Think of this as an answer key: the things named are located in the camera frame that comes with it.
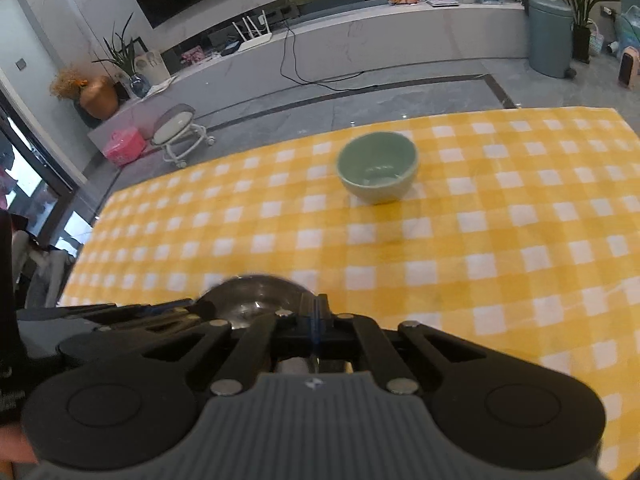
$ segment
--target trash can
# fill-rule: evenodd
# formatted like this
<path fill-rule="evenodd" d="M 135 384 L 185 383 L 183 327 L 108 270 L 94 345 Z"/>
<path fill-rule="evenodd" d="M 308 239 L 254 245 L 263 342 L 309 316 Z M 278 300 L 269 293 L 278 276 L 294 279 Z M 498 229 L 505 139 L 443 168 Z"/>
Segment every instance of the trash can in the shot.
<path fill-rule="evenodd" d="M 573 78 L 574 12 L 562 0 L 529 0 L 529 64 L 557 78 Z"/>

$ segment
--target pink bag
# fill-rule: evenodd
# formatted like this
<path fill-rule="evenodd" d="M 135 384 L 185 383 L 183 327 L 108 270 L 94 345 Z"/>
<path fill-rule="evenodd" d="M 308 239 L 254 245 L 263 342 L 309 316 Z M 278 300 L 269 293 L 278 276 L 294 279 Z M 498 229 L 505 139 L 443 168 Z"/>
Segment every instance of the pink bag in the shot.
<path fill-rule="evenodd" d="M 145 151 L 146 140 L 135 127 L 116 130 L 111 140 L 102 150 L 102 154 L 118 166 L 124 166 L 136 160 Z"/>

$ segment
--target bowl rim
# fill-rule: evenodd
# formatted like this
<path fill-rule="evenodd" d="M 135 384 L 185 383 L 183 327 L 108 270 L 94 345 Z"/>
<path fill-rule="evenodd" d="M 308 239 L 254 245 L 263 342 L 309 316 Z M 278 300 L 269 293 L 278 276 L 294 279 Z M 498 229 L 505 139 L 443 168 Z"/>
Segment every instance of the bowl rim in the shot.
<path fill-rule="evenodd" d="M 344 153 L 344 150 L 346 150 L 347 147 L 350 144 L 354 143 L 356 140 L 363 139 L 364 137 L 369 137 L 369 136 L 372 136 L 372 135 L 375 135 L 375 134 L 391 134 L 391 135 L 394 135 L 394 136 L 402 137 L 404 140 L 409 142 L 409 144 L 411 144 L 412 148 L 414 149 L 414 161 L 409 166 L 409 168 L 404 173 L 399 175 L 398 178 L 395 181 L 393 181 L 392 183 L 389 183 L 389 184 L 375 184 L 374 186 L 365 186 L 364 184 L 356 184 L 355 182 L 352 182 L 351 180 L 346 178 L 342 174 L 342 172 L 340 171 L 340 160 L 342 158 L 342 154 Z M 399 134 L 398 132 L 389 132 L 389 131 L 381 130 L 381 131 L 378 131 L 378 132 L 369 132 L 368 134 L 363 134 L 363 135 L 354 137 L 349 142 L 347 142 L 342 147 L 342 149 L 340 150 L 340 153 L 338 154 L 338 158 L 335 161 L 335 171 L 338 174 L 338 176 L 340 177 L 340 179 L 342 181 L 344 181 L 344 182 L 348 182 L 350 186 L 357 187 L 359 189 L 384 189 L 385 187 L 394 186 L 395 184 L 397 184 L 399 182 L 402 182 L 404 179 L 406 179 L 408 176 L 410 176 L 417 169 L 419 162 L 420 161 L 419 161 L 419 155 L 418 155 L 418 147 L 415 145 L 415 142 L 413 142 L 411 139 L 409 139 L 408 137 L 404 136 L 403 134 Z"/>

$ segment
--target white stool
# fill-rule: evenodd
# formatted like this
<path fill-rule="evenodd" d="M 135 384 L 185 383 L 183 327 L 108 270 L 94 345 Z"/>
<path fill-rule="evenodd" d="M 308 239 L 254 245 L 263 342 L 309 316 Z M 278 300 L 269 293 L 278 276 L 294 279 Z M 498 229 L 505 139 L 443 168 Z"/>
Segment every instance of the white stool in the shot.
<path fill-rule="evenodd" d="M 188 105 L 177 105 L 164 113 L 156 122 L 155 133 L 151 138 L 153 146 L 160 146 L 164 150 L 162 160 L 172 162 L 178 168 L 186 168 L 187 161 L 184 157 L 195 150 L 204 140 L 209 146 L 216 142 L 216 138 L 207 135 L 207 129 L 199 124 L 194 124 L 195 110 Z M 184 152 L 177 155 L 172 149 L 174 142 L 187 134 L 196 134 L 196 141 Z"/>

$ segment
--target ribbed gray panel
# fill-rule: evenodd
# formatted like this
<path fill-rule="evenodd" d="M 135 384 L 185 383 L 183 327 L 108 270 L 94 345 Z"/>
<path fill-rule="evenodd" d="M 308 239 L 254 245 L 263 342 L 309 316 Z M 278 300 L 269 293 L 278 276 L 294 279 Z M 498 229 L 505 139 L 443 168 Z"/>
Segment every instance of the ribbed gray panel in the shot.
<path fill-rule="evenodd" d="M 422 401 L 378 388 L 368 372 L 264 374 L 236 397 L 211 399 L 171 451 L 123 471 L 44 463 L 30 480 L 602 480 L 581 460 L 546 472 L 485 464 L 453 446 Z"/>

